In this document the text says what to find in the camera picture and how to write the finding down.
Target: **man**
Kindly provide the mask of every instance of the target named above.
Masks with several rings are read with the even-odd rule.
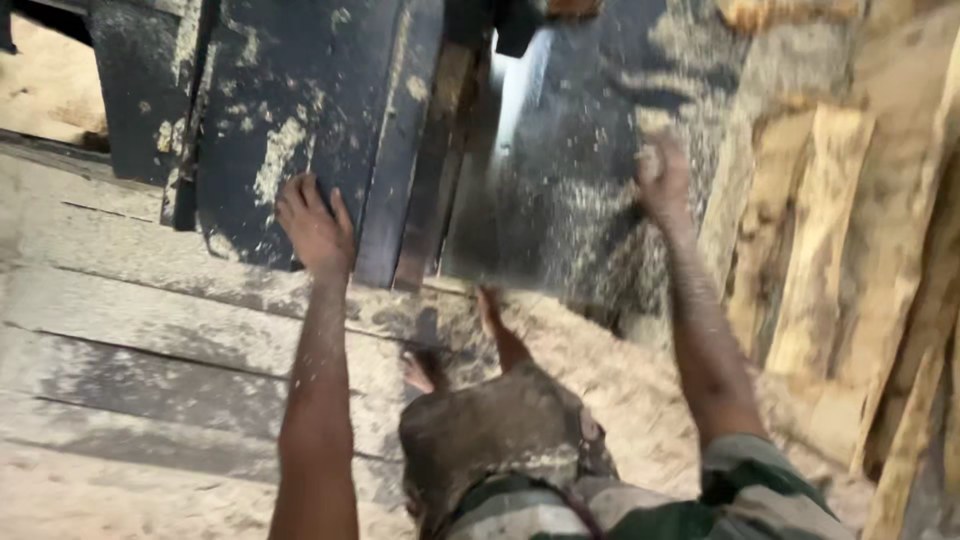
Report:
[[[604,431],[537,367],[481,291],[503,375],[450,392],[435,369],[411,365],[410,380],[428,392],[400,421],[404,485],[420,538],[852,539],[767,440],[747,359],[697,256],[686,159],[669,137],[653,139],[660,172],[638,163],[637,198],[670,256],[674,345],[700,435],[701,497],[673,502],[620,482]],[[306,175],[277,203],[280,224],[316,280],[279,437],[275,540],[357,537],[344,351],[353,233],[340,193],[331,199],[332,216]]]

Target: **hand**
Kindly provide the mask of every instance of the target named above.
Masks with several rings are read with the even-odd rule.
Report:
[[[283,187],[276,217],[310,273],[346,283],[353,268],[353,224],[339,188],[330,194],[330,205],[332,216],[317,192],[317,175],[300,173]]]
[[[662,229],[690,221],[687,185],[690,166],[677,139],[666,133],[646,135],[655,156],[636,155],[637,200]]]

